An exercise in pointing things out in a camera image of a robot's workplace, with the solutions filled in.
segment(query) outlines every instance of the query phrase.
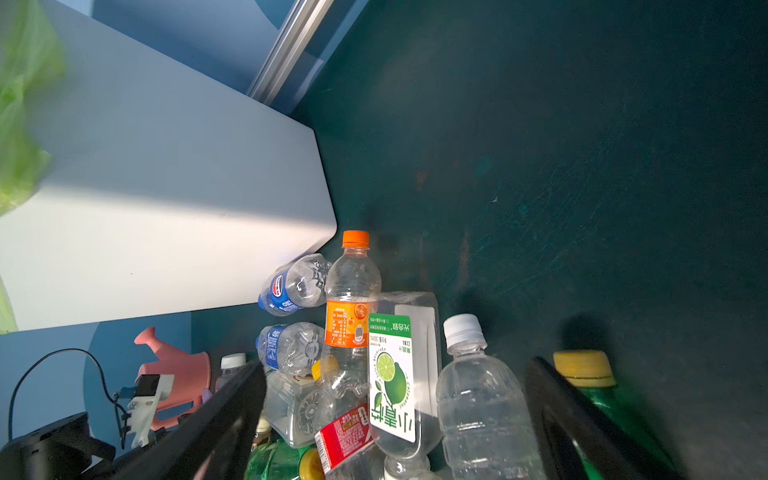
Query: dark green table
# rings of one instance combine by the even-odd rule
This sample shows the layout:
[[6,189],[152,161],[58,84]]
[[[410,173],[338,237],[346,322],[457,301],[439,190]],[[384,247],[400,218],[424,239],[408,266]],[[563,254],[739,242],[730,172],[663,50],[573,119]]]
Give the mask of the dark green table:
[[[385,290],[475,313],[518,378],[605,350],[686,476],[764,477],[766,13],[371,0],[294,112],[339,221],[321,251],[370,231]],[[195,313],[194,347],[253,350],[271,321]]]

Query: blue label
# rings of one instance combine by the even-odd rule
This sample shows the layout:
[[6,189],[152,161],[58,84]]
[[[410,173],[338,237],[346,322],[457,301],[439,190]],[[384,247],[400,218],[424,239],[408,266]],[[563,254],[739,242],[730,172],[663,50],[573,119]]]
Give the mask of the blue label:
[[283,334],[283,330],[288,325],[275,325],[270,328],[270,331],[266,334],[266,355],[265,361],[268,366],[271,366],[277,370],[277,342],[280,340],[280,335]]
[[272,288],[270,288],[270,302],[278,309],[286,313],[293,313],[297,310],[301,310],[301,307],[290,301],[288,293],[286,293],[286,276],[288,270],[284,270],[278,273],[272,280]]

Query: black cable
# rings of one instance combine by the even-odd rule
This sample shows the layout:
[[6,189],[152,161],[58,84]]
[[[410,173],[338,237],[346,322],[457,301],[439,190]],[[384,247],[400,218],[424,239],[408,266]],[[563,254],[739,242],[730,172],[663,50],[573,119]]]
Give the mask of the black cable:
[[[50,352],[48,355],[44,356],[43,358],[39,359],[35,364],[31,367],[29,367],[29,370],[25,372],[24,375],[18,380],[16,383],[16,387],[13,389],[13,395],[11,395],[11,405],[8,407],[8,441],[10,442],[13,440],[13,404],[16,403],[16,393],[18,392],[18,388],[22,386],[22,382],[24,382],[24,379],[27,378],[27,375],[40,363],[47,359],[51,355],[55,355],[56,353],[61,352],[83,352],[85,355],[88,355],[91,357],[91,360],[94,361],[96,364],[96,368],[98,369],[98,374],[101,376],[101,386],[104,387],[104,394],[107,396],[107,400],[109,400],[109,403],[111,403],[114,407],[114,419],[118,422],[118,434],[120,435],[120,447],[121,449],[125,450],[125,432],[127,430],[127,413],[125,412],[125,409],[122,405],[118,403],[118,394],[114,394],[114,398],[109,395],[109,391],[107,390],[107,381],[104,379],[104,370],[101,369],[101,365],[99,365],[98,360],[96,360],[96,357],[91,355],[90,352],[83,349],[61,349],[56,350],[55,352]],[[120,415],[118,414],[118,409],[122,410],[123,412],[123,425],[120,425]]]

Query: pink watering can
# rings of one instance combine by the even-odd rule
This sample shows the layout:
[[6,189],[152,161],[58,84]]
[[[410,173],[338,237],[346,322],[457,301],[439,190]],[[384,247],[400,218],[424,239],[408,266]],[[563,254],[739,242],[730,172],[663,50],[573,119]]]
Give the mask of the pink watering can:
[[[190,355],[175,349],[155,337],[153,326],[139,333],[134,343],[149,346],[159,359],[154,363],[142,365],[139,368],[139,375],[174,376],[174,387],[170,391],[170,396],[157,404],[158,412],[192,402],[192,407],[184,413],[187,414],[203,405],[203,390],[210,387],[210,358],[207,353]],[[162,427],[169,429],[178,423],[178,416],[168,420],[158,420],[155,415],[151,428],[153,430],[159,430]]]

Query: orange label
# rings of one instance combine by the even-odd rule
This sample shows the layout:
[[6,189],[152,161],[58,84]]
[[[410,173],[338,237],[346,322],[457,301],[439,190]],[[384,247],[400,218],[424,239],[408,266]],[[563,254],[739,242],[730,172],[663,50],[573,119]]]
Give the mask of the orange label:
[[326,343],[342,348],[368,346],[368,303],[328,302]]

